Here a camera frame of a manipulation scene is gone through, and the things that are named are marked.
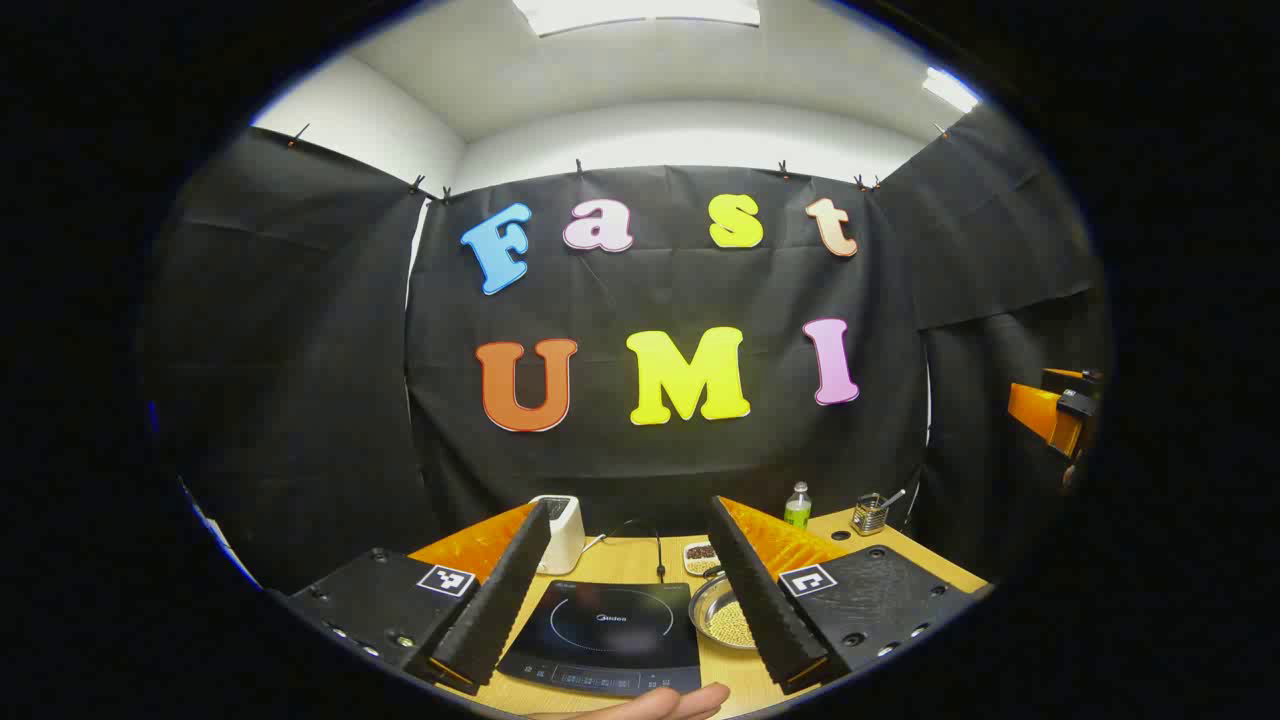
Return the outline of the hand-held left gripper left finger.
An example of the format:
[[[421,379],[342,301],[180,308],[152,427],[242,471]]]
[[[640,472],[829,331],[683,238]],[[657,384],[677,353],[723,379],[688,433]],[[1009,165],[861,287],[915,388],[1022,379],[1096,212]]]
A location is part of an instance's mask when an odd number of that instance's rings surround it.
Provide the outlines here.
[[[539,500],[403,555],[372,548],[285,606],[378,664],[465,694],[495,671],[550,541]]]

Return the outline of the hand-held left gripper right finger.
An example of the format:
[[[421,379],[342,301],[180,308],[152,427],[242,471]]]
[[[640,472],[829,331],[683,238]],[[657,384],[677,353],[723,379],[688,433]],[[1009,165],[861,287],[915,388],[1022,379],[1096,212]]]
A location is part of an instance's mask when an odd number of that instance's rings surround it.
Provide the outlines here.
[[[867,674],[977,602],[884,544],[844,550],[722,496],[708,538],[785,694]]]

